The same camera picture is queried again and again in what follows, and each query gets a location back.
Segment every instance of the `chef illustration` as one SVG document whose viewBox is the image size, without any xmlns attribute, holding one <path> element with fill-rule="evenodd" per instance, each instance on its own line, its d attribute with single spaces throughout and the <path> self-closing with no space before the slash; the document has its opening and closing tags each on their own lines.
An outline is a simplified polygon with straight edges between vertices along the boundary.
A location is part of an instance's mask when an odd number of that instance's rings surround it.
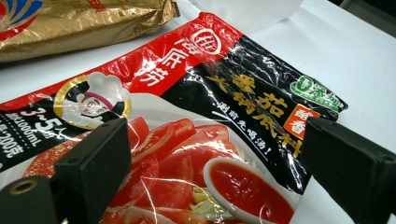
<svg viewBox="0 0 396 224">
<path fill-rule="evenodd" d="M 62 119 L 77 126 L 94 129 L 104 123 L 102 114 L 111 111 L 117 102 L 129 97 L 129 92 L 114 75 L 94 72 L 88 75 L 87 91 L 76 97 L 76 102 L 64 100 Z"/>
</svg>

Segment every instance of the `bowl of soup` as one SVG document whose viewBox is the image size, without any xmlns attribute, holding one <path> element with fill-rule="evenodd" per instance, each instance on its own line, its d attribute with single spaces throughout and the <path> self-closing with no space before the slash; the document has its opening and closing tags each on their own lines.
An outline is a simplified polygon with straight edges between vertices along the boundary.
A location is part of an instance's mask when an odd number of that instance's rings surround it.
<svg viewBox="0 0 396 224">
<path fill-rule="evenodd" d="M 216 201 L 246 223 L 289 223 L 299 200 L 271 174 L 240 160 L 210 160 L 204 180 Z"/>
</svg>

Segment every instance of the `cartoon character logo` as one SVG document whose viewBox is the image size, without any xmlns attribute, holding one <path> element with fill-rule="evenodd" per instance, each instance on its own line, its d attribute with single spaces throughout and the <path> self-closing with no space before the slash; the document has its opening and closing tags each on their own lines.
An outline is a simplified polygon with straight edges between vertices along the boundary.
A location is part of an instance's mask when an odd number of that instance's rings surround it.
<svg viewBox="0 0 396 224">
<path fill-rule="evenodd" d="M 131 111 L 129 95 L 118 77 L 94 72 L 66 83 L 55 97 L 54 111 L 69 124 L 94 129 L 108 120 L 127 118 Z"/>
<path fill-rule="evenodd" d="M 9 39 L 26 29 L 43 6 L 40 0 L 3 1 L 0 0 L 0 41 Z"/>
</svg>

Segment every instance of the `red tomato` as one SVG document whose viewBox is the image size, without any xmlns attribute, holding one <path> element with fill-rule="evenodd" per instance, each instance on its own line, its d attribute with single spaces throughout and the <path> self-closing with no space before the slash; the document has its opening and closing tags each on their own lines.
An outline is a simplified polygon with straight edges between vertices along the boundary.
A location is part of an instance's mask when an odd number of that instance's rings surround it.
<svg viewBox="0 0 396 224">
<path fill-rule="evenodd" d="M 152 211 L 135 207 L 123 206 L 107 208 L 102 216 L 102 224 L 175 224 L 171 219 Z"/>
<path fill-rule="evenodd" d="M 191 157 L 170 156 L 160 162 L 160 175 L 155 186 L 149 191 L 152 205 L 155 207 L 190 209 L 192 199 L 191 184 L 193 170 Z"/>
<path fill-rule="evenodd" d="M 173 122 L 177 142 L 182 142 L 196 133 L 194 124 L 190 119 L 180 119 Z"/>
<path fill-rule="evenodd" d="M 149 200 L 147 190 L 154 186 L 158 175 L 159 165 L 154 156 L 147 156 L 145 159 L 136 162 L 132 165 L 128 175 L 125 176 L 109 207 L 123 206 L 127 203 L 146 203 Z M 145 181 L 144 183 L 143 178 L 154 181 Z"/>
<path fill-rule="evenodd" d="M 23 177 L 31 175 L 45 175 L 51 178 L 55 175 L 53 165 L 58 161 L 64 154 L 70 149 L 76 146 L 83 138 L 85 138 L 90 132 L 79 134 L 74 137 L 73 140 L 65 141 L 56 147 L 52 147 L 47 151 L 38 154 L 29 167 L 26 169 Z"/>
<path fill-rule="evenodd" d="M 207 124 L 195 127 L 196 132 L 204 131 L 211 137 L 220 137 L 223 139 L 229 139 L 228 128 L 224 124 Z"/>
<path fill-rule="evenodd" d="M 128 134 L 131 149 L 135 149 L 146 140 L 149 126 L 142 117 L 138 117 L 128 122 Z"/>
<path fill-rule="evenodd" d="M 156 208 L 147 208 L 148 210 L 155 211 L 157 214 L 164 215 L 165 217 L 171 219 L 177 224 L 206 224 L 206 216 L 203 214 L 198 214 L 192 212 L 191 210 L 182 210 L 175 208 L 164 208 L 164 207 L 156 207 Z"/>
<path fill-rule="evenodd" d="M 140 161 L 149 154 L 155 155 L 157 160 L 168 155 L 170 149 L 175 145 L 176 132 L 172 123 L 152 130 L 143 144 L 132 152 L 132 163 Z"/>
<path fill-rule="evenodd" d="M 174 159 L 175 162 L 180 158 L 191 156 L 194 171 L 193 183 L 199 187 L 205 186 L 203 171 L 209 160 L 216 157 L 238 158 L 235 154 L 235 146 L 227 139 L 223 139 L 223 135 L 211 135 L 207 132 L 196 133 L 175 147 L 172 152 L 171 157 L 178 158 Z"/>
</svg>

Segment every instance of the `food package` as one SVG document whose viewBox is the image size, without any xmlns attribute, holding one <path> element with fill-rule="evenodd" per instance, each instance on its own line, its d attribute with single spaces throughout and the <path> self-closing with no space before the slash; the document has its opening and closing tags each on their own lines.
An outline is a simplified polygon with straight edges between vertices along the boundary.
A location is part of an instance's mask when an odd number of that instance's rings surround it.
<svg viewBox="0 0 396 224">
<path fill-rule="evenodd" d="M 178 15 L 175 0 L 0 0 L 0 63 L 120 43 Z"/>
<path fill-rule="evenodd" d="M 299 162 L 306 120 L 345 109 L 313 77 L 201 13 L 0 104 L 0 171 L 51 177 L 80 139 L 124 117 L 133 165 L 102 223 L 289 223 L 310 178 Z"/>
</svg>

